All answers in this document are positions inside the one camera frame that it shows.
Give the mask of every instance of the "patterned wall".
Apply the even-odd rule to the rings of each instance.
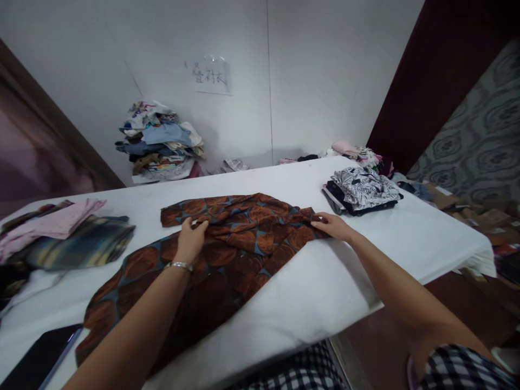
[[[520,38],[500,52],[407,176],[476,202],[520,200]]]

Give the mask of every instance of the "smartphone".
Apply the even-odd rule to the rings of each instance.
[[[45,332],[0,385],[0,390],[44,389],[81,333],[83,324]]]

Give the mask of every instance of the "silver bracelet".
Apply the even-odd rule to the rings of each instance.
[[[193,266],[188,263],[171,262],[164,266],[165,269],[169,268],[169,267],[181,267],[181,268],[184,268],[185,270],[188,270],[191,274],[193,273]]]

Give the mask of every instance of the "wrist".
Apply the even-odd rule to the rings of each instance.
[[[350,246],[354,246],[358,243],[358,241],[363,237],[362,234],[358,233],[357,231],[353,231],[352,233],[345,236],[345,241]]]
[[[173,258],[172,263],[178,262],[178,263],[186,263],[189,265],[195,265],[196,261],[197,261],[197,256],[191,256],[191,255],[188,255],[185,253],[177,253],[175,255],[175,257]]]

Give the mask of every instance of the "blue plaid fabric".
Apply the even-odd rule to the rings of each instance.
[[[23,250],[28,264],[46,271],[96,267],[115,261],[134,235],[129,218],[89,216],[65,240],[40,237]]]
[[[455,344],[438,347],[428,358],[420,389],[516,389],[515,380],[472,349]]]

